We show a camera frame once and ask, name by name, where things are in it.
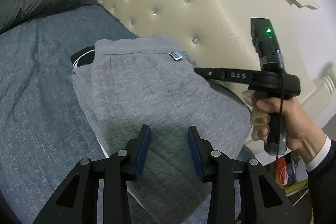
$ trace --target metal screw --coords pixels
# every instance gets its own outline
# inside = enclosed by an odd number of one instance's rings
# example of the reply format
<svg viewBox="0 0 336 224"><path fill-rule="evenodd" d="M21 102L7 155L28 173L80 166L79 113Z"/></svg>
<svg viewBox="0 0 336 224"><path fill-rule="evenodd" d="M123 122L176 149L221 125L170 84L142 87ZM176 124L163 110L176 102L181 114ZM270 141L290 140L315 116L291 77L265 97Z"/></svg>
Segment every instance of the metal screw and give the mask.
<svg viewBox="0 0 336 224"><path fill-rule="evenodd" d="M219 152L218 150L213 150L211 152L211 155L214 156L214 157L219 157L221 155L221 152Z"/></svg>
<svg viewBox="0 0 336 224"><path fill-rule="evenodd" d="M254 158L249 159L249 164L250 165L256 166L258 163L259 163L258 160L254 159Z"/></svg>
<svg viewBox="0 0 336 224"><path fill-rule="evenodd" d="M81 159L80 162L81 162L81 165L87 165L90 162L90 160L88 158L83 158Z"/></svg>
<svg viewBox="0 0 336 224"><path fill-rule="evenodd" d="M123 157L127 155L127 151L126 150L119 150L118 151L118 156Z"/></svg>

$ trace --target bed frame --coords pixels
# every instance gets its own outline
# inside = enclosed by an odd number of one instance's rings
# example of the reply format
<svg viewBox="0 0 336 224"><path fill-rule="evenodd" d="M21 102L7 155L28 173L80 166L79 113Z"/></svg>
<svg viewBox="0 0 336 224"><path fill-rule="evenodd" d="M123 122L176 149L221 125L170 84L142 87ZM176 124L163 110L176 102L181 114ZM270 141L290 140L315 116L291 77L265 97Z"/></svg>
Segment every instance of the bed frame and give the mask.
<svg viewBox="0 0 336 224"><path fill-rule="evenodd" d="M286 71L301 82L298 97L311 118L330 103L335 90L336 66L321 79L312 80L296 43L292 5L315 10L314 0L98 0L133 33L150 37L161 33L175 39L203 67L259 70L250 38L250 18L269 18L285 60ZM242 98L245 85L227 87ZM263 142L246 145L255 155Z"/></svg>

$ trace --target white cuff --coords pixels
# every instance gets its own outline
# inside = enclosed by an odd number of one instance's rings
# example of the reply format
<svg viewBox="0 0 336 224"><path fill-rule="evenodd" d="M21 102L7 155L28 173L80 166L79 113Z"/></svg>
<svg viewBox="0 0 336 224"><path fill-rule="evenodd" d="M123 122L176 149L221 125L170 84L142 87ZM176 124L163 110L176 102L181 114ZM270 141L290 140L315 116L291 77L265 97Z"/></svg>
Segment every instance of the white cuff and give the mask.
<svg viewBox="0 0 336 224"><path fill-rule="evenodd" d="M324 145L322 146L321 150L316 154L316 156L306 164L307 171L313 171L321 162L324 160L326 155L328 154L331 147L331 140L327 136Z"/></svg>

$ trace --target clothing tag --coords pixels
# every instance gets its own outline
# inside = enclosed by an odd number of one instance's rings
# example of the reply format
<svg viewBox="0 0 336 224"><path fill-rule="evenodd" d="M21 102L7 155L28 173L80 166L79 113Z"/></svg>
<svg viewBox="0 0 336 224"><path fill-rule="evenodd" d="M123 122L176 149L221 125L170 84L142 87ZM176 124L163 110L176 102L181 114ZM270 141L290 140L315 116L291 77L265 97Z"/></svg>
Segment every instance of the clothing tag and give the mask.
<svg viewBox="0 0 336 224"><path fill-rule="evenodd" d="M178 52L168 52L168 54L175 60L178 61L182 59L182 55L179 54Z"/></svg>

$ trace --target beige upholstered headboard panel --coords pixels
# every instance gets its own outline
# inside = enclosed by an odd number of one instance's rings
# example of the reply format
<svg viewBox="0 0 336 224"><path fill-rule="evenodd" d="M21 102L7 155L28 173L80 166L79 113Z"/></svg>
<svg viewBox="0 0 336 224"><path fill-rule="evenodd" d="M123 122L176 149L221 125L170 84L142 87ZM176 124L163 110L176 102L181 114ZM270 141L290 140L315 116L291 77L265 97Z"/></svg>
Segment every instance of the beige upholstered headboard panel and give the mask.
<svg viewBox="0 0 336 224"><path fill-rule="evenodd" d="M218 0L98 0L133 33L174 38L203 67L259 70L251 41L244 40ZM239 96L245 86L230 88Z"/></svg>

